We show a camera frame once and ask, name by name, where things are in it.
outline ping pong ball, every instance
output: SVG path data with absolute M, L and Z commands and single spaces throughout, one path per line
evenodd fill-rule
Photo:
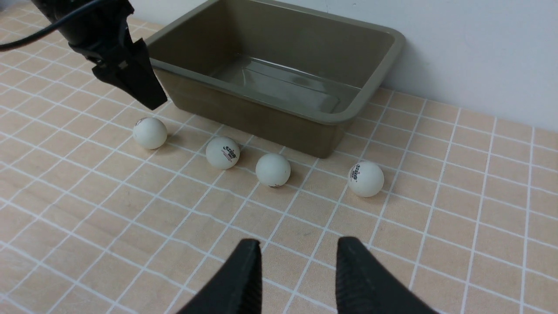
M 157 149 L 167 140 L 167 127 L 156 118 L 139 120 L 132 133 L 134 140 L 146 149 Z
M 256 176 L 262 184 L 272 188 L 280 187 L 291 176 L 291 165 L 279 154 L 267 154 L 258 160 Z
M 354 165 L 349 172 L 349 188 L 360 197 L 371 197 L 383 187 L 382 169 L 370 161 Z
M 229 169 L 237 164 L 240 148 L 228 137 L 216 137 L 205 148 L 205 157 L 213 167 L 220 170 Z

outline white wall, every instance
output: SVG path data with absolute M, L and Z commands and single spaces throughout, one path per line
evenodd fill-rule
M 169 23 L 203 0 L 131 0 Z M 283 0 L 401 31 L 385 86 L 558 131 L 558 0 Z

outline beige tile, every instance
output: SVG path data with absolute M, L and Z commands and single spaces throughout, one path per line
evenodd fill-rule
M 309 171 L 310 167 L 308 166 L 291 163 L 291 176 L 287 180 L 287 184 L 300 188 Z
M 256 188 L 252 196 L 250 196 L 250 199 L 260 204 L 284 211 L 291 203 L 295 194 L 296 190 L 286 185 L 278 188 L 270 188 L 261 184 Z
M 316 167 L 331 173 L 346 176 L 358 158 L 333 152 L 328 158 L 320 159 Z
M 368 242 L 376 226 L 377 219 L 370 215 L 339 206 L 329 225 L 329 229 L 345 236 L 355 236 Z
M 192 213 L 174 234 L 174 238 L 186 241 L 197 248 L 209 251 L 225 230 L 225 225 L 208 216 Z
M 400 129 L 412 131 L 415 128 L 418 116 L 406 112 L 386 109 L 380 123 Z
M 6 138 L 0 142 L 0 158 L 4 163 L 12 164 L 32 149 L 33 147 L 18 140 Z
M 446 165 L 442 182 L 473 193 L 481 194 L 484 174 L 454 165 Z
M 8 293 L 14 289 L 25 276 L 33 270 L 35 262 L 25 256 L 5 248 L 0 251 L 0 293 Z
M 432 204 L 436 183 L 411 174 L 399 173 L 393 186 L 393 192 L 421 203 Z
M 495 134 L 524 142 L 531 142 L 533 127 L 521 123 L 498 119 Z
M 438 181 L 442 172 L 442 161 L 414 153 L 407 153 L 401 165 L 401 170 Z
M 67 233 L 41 220 L 35 221 L 17 236 L 12 245 L 33 258 L 42 260 L 66 237 Z
M 95 168 L 103 159 L 105 159 L 110 150 L 94 144 L 92 142 L 85 142 L 79 146 L 73 153 L 68 156 L 68 159 L 75 161 L 87 168 Z
M 335 150 L 340 151 L 341 153 L 360 157 L 367 142 L 368 141 L 366 139 L 363 139 L 361 137 L 345 134 Z
M 317 225 L 325 226 L 334 207 L 335 203 L 332 201 L 300 192 L 288 213 Z
M 143 272 L 120 300 L 138 313 L 163 313 L 180 288 L 161 277 Z
M 31 183 L 31 178 L 12 169 L 0 172 L 0 196 L 10 199 Z
M 415 134 L 411 140 L 409 151 L 444 160 L 448 150 L 447 142 Z
M 552 204 L 558 204 L 558 195 L 532 189 L 530 201 L 532 211 L 558 218 L 558 208 L 552 206 Z
M 347 133 L 369 138 L 376 127 L 376 123 L 364 119 L 356 119 L 347 129 Z
M 226 260 L 229 258 L 233 250 L 237 247 L 242 239 L 260 239 L 259 237 L 251 236 L 243 231 L 228 228 L 221 239 L 215 244 L 215 247 L 211 251 L 211 254 L 217 256 L 218 258 Z
M 558 220 L 531 213 L 528 235 L 532 239 L 558 246 Z
M 466 280 L 471 252 L 427 237 L 419 263 L 455 278 Z
M 42 216 L 48 221 L 71 231 L 93 211 L 93 208 L 92 205 L 86 204 L 73 196 L 64 195 Z
M 77 91 L 70 97 L 62 101 L 62 104 L 76 109 L 78 111 L 85 111 L 95 102 L 99 101 L 99 97 L 91 94 L 84 93 L 82 91 Z
M 39 147 L 44 148 L 53 154 L 64 157 L 81 144 L 81 142 L 83 142 L 83 140 L 77 136 L 64 131 L 58 131 Z
M 174 174 L 170 171 L 153 165 L 143 164 L 126 182 L 145 191 L 157 194 L 173 177 Z
M 519 313 L 519 304 L 475 287 L 469 287 L 467 301 L 465 302 L 465 313 Z
M 457 123 L 461 126 L 492 133 L 494 127 L 494 117 L 462 109 Z
M 33 177 L 40 177 L 41 174 L 47 172 L 47 170 L 54 166 L 59 160 L 60 159 L 56 156 L 39 149 L 34 149 L 13 166 Z
M 39 145 L 49 136 L 54 134 L 56 129 L 42 122 L 33 121 L 28 126 L 21 129 L 15 136 L 27 143 Z
M 528 163 L 530 159 L 531 147 L 527 143 L 505 139 L 495 136 L 492 143 L 492 154 L 501 155 L 513 160 Z
M 87 272 L 81 282 L 102 295 L 116 300 L 139 271 L 139 268 L 125 261 L 105 254 Z
M 448 155 L 448 163 L 482 172 L 486 171 L 487 162 L 488 154 L 454 144 L 452 144 Z
M 318 250 L 314 255 L 316 260 L 327 263 L 331 266 L 337 264 L 337 241 L 339 236 L 332 234 L 331 232 L 326 232 L 324 237 L 321 239 Z
M 302 279 L 299 292 L 335 308 L 335 271 L 323 265 L 311 263 Z
M 141 165 L 141 161 L 115 152 L 100 163 L 96 170 L 118 180 L 125 180 Z
M 281 214 L 247 202 L 232 225 L 267 239 L 279 222 Z
M 488 173 L 522 184 L 527 184 L 529 181 L 528 165 L 498 156 L 490 157 Z
M 382 112 L 384 111 L 383 106 L 378 106 L 376 104 L 367 104 L 362 112 L 360 113 L 360 117 L 367 120 L 378 121 L 382 116 Z
M 115 125 L 105 125 L 97 131 L 91 140 L 112 148 L 116 148 L 132 136 L 132 132 Z
M 188 287 L 197 291 L 201 290 L 202 287 L 219 271 L 222 265 L 223 263 L 220 261 L 213 258 L 207 258 L 196 274 L 192 277 Z
M 479 226 L 477 233 L 478 252 L 503 259 L 516 265 L 523 263 L 524 238 L 508 234 L 487 226 Z
M 45 313 L 70 287 L 71 283 L 66 279 L 39 267 L 10 294 L 10 297 L 33 312 Z
M 70 278 L 78 279 L 101 253 L 95 246 L 71 236 L 44 263 Z
M 434 210 L 428 234 L 470 248 L 475 234 L 475 223 L 458 216 Z
M 430 208 L 428 206 L 401 197 L 391 196 L 383 217 L 422 232 L 426 227 L 429 213 Z
M 181 173 L 187 175 L 188 177 L 213 184 L 213 182 L 217 179 L 221 172 L 223 171 L 211 166 L 207 162 L 205 157 L 195 155 L 192 161 L 188 164 L 188 166 L 186 166 L 185 169 L 182 170 Z
M 403 93 L 394 93 L 388 107 L 418 115 L 425 100 Z
M 376 142 L 370 142 L 364 153 L 364 159 L 391 168 L 398 168 L 405 151 Z
M 106 248 L 128 225 L 124 219 L 106 211 L 95 210 L 75 230 L 75 234 Z
M 453 142 L 470 148 L 488 151 L 490 149 L 490 134 L 457 127 L 455 128 Z
M 419 267 L 412 291 L 433 308 L 457 313 L 461 309 L 465 284 Z
M 61 191 L 42 182 L 35 181 L 27 188 L 21 190 L 12 200 L 12 203 L 30 212 L 40 214 L 49 205 L 55 203 L 61 194 Z
M 558 279 L 558 249 L 540 243 L 529 241 L 527 243 L 528 269 L 543 273 Z
M 519 299 L 521 295 L 521 268 L 475 254 L 471 270 L 471 283 L 505 296 Z
M 150 162 L 168 170 L 179 171 L 192 159 L 193 153 L 171 145 L 163 145 L 151 157 Z
M 302 187 L 304 190 L 337 201 L 345 188 L 347 181 L 334 175 L 314 170 Z
M 0 117 L 0 131 L 6 134 L 14 134 L 26 126 L 31 119 L 20 115 L 19 113 L 9 112 Z
M 252 173 L 238 168 L 231 168 L 221 176 L 216 187 L 226 189 L 234 194 L 247 197 L 256 186 L 258 179 Z
M 285 217 L 271 241 L 310 256 L 321 233 L 321 229 L 291 217 Z
M 411 132 L 396 129 L 386 125 L 379 125 L 372 139 L 382 144 L 395 146 L 401 149 L 407 147 L 407 143 L 411 138 Z
M 262 313 L 280 314 L 287 305 L 291 293 L 264 282 L 262 285 Z
M 148 199 L 146 198 L 147 201 L 143 206 L 134 208 L 134 217 L 145 207 Z M 136 219 L 136 221 L 141 225 L 149 227 L 165 235 L 170 235 L 187 214 L 188 211 L 183 208 L 165 202 L 161 199 L 155 199 Z
M 169 137 L 167 142 L 192 151 L 198 151 L 210 138 L 211 136 L 205 132 L 191 127 L 183 127 L 178 133 Z
M 527 187 L 517 183 L 505 181 L 493 176 L 487 176 L 484 195 L 499 201 L 525 208 L 527 206 Z
M 307 259 L 270 244 L 262 253 L 263 277 L 293 289 Z
M 82 137 L 90 137 L 93 133 L 101 129 L 104 124 L 105 122 L 97 118 L 79 115 L 75 120 L 70 122 L 70 124 L 65 126 L 64 129 Z
M 192 208 L 207 189 L 206 185 L 178 176 L 161 192 L 161 197 Z
M 558 152 L 535 146 L 533 147 L 533 164 L 558 170 Z
M 83 313 L 95 314 L 106 312 L 110 309 L 110 303 L 92 294 L 91 292 L 76 286 L 68 293 L 60 303 L 53 309 L 52 313 Z
M 490 199 L 484 199 L 480 212 L 480 221 L 515 234 L 523 235 L 525 234 L 525 215 L 526 211 L 524 210 Z
M 558 311 L 556 294 L 545 293 L 551 291 L 558 291 L 557 281 L 531 272 L 525 274 L 525 303 L 556 313 Z
M 381 221 L 372 245 L 403 258 L 415 260 L 422 235 L 418 232 L 399 227 L 387 221 Z
M 244 200 L 226 191 L 211 189 L 196 210 L 229 223 Z
M 97 173 L 89 173 L 71 190 L 71 193 L 91 203 L 103 203 L 119 183 Z
M 164 237 L 150 230 L 130 225 L 109 250 L 136 264 L 144 265 L 164 241 Z
M 558 150 L 558 133 L 543 129 L 535 129 L 535 145 Z
M 477 219 L 479 204 L 480 196 L 441 185 L 435 206 L 467 218 Z
M 186 244 L 171 240 L 155 255 L 147 268 L 184 284 L 203 258 L 202 253 Z
M 558 172 L 532 167 L 531 186 L 558 194 Z

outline plastic tub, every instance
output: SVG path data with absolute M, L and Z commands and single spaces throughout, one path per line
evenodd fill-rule
M 209 0 L 146 42 L 178 108 L 326 158 L 405 38 L 281 2 Z

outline white grout line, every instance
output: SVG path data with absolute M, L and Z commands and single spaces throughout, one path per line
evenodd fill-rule
M 453 142 L 453 137 L 455 135 L 455 130 L 457 128 L 457 122 L 459 121 L 459 116 L 461 115 L 461 109 L 458 110 L 457 112 L 457 117 L 455 118 L 455 124 L 453 126 L 453 129 L 451 131 L 451 136 L 450 136 L 450 141 L 449 141 L 449 145 L 448 145 L 448 150 L 446 151 L 446 156 L 444 158 L 444 163 L 442 164 L 442 171 L 440 172 L 440 176 L 438 178 L 438 183 L 436 184 L 436 191 L 434 192 L 434 197 L 432 198 L 432 204 L 430 205 L 430 212 L 428 214 L 428 219 L 426 220 L 426 226 L 424 228 L 424 234 L 422 236 L 421 239 L 421 243 L 418 249 L 418 254 L 417 254 L 417 258 L 414 261 L 414 268 L 413 268 L 413 272 L 411 274 L 411 281 L 409 283 L 409 290 L 413 289 L 413 284 L 415 283 L 415 277 L 417 274 L 417 270 L 419 268 L 419 264 L 420 264 L 420 259 L 422 256 L 422 250 L 424 248 L 424 243 L 426 241 L 426 234 L 428 234 L 428 228 L 430 227 L 430 221 L 432 220 L 432 214 L 434 213 L 434 204 L 436 204 L 436 200 L 438 198 L 438 192 L 440 190 L 440 183 L 442 182 L 442 177 L 444 176 L 444 171 L 446 168 L 446 163 L 448 161 L 448 156 L 450 155 L 450 149 L 451 149 L 451 143 Z
M 467 294 L 469 293 L 469 282 L 471 281 L 471 273 L 473 270 L 473 260 L 475 258 L 475 248 L 477 246 L 477 236 L 479 234 L 479 221 L 480 221 L 480 214 L 482 212 L 482 208 L 483 208 L 483 202 L 484 202 L 484 191 L 486 190 L 486 185 L 487 185 L 487 178 L 488 176 L 486 175 L 488 173 L 488 168 L 490 167 L 490 157 L 491 157 L 491 152 L 492 152 L 492 145 L 494 143 L 494 133 L 496 132 L 496 124 L 498 123 L 498 119 L 495 118 L 494 119 L 494 125 L 492 126 L 492 135 L 490 136 L 490 148 L 488 149 L 488 159 L 487 159 L 487 166 L 486 166 L 486 171 L 485 171 L 485 175 L 484 175 L 484 179 L 483 179 L 483 187 L 482 187 L 482 192 L 481 192 L 481 198 L 480 198 L 480 204 L 479 204 L 479 208 L 478 208 L 478 212 L 477 212 L 477 220 L 475 222 L 475 233 L 473 235 L 473 246 L 471 247 L 471 255 L 469 256 L 469 267 L 467 270 L 467 279 L 466 279 L 466 283 L 465 283 L 465 291 L 463 293 L 463 300 L 461 301 L 461 314 L 465 313 L 465 304 L 467 301 Z
M 527 190 L 527 213 L 525 215 L 525 239 L 523 241 L 523 270 L 521 271 L 521 296 L 519 300 L 521 301 L 521 307 L 519 309 L 520 314 L 523 314 L 525 306 L 525 275 L 527 269 L 527 244 L 529 237 L 529 212 L 531 211 L 531 178 L 533 172 L 533 142 L 535 141 L 535 128 L 532 128 L 531 132 L 531 149 L 529 155 L 529 187 Z

